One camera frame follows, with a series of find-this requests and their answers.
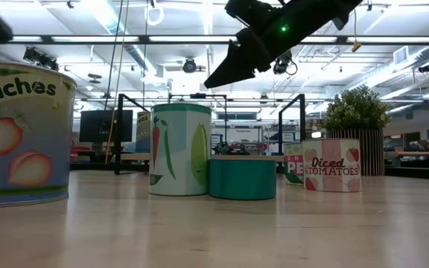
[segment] green leaves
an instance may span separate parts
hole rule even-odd
[[[387,104],[368,89],[344,90],[335,96],[325,113],[322,127],[327,130],[380,129],[389,122]]]
[[[150,185],[155,185],[163,175],[150,174]]]

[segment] wooden floor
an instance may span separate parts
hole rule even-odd
[[[279,183],[255,202],[147,184],[75,171],[68,200],[0,208],[0,267],[429,268],[429,180],[366,179],[361,194]]]

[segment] peaches can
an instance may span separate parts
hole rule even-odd
[[[68,196],[75,88],[56,71],[0,62],[0,206]]]
[[[302,142],[304,187],[313,191],[362,190],[357,139],[313,139]]]

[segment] cable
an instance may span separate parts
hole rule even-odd
[[[292,77],[293,75],[296,75],[297,71],[299,70],[299,68],[297,68],[297,64],[294,61],[292,61],[292,60],[291,60],[291,62],[294,64],[294,66],[296,66],[296,71],[294,73],[292,73],[292,74],[290,74],[289,72],[286,71],[285,73],[289,74],[289,78]]]
[[[107,109],[107,103],[109,102],[109,97],[110,97],[110,83],[112,82],[113,59],[115,57],[115,48],[117,47],[118,29],[120,28],[120,21],[122,20],[122,6],[123,5],[124,5],[124,0],[121,0],[120,1],[120,11],[118,12],[117,29],[115,32],[115,42],[113,44],[113,49],[112,49],[112,59],[110,61],[109,85],[107,86],[107,97],[105,99],[104,111]]]
[[[357,10],[354,9],[354,38],[355,42],[357,42]]]
[[[357,41],[357,10],[354,9],[354,47],[352,48],[352,52],[356,52],[362,44]]]
[[[130,2],[127,1],[127,8],[126,8],[126,11],[125,11],[125,22],[124,22],[124,35],[122,37],[122,50],[120,51],[120,61],[119,61],[119,64],[118,64],[117,84],[115,85],[115,97],[114,97],[114,100],[113,100],[114,107],[113,107],[113,111],[112,111],[112,120],[111,120],[111,123],[110,123],[109,141],[107,142],[107,150],[105,152],[105,164],[107,164],[108,161],[109,161],[110,141],[112,139],[113,122],[114,122],[114,119],[115,119],[115,106],[117,105],[117,98],[118,98],[118,84],[120,82],[122,60],[123,60],[123,56],[124,56],[124,49],[123,49],[123,47],[124,47],[124,44],[125,44],[125,35],[126,35],[126,30],[125,29],[127,29],[129,3]]]

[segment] pea pod illustration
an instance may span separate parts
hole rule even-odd
[[[206,130],[199,124],[191,140],[191,172],[200,185],[206,184],[208,169],[208,150]]]
[[[162,125],[167,127],[167,129],[165,130],[164,143],[165,143],[165,158],[167,159],[168,170],[170,171],[170,174],[173,176],[173,178],[177,179],[173,171],[173,165],[171,164],[170,146],[168,143],[168,123],[165,120],[162,120]]]

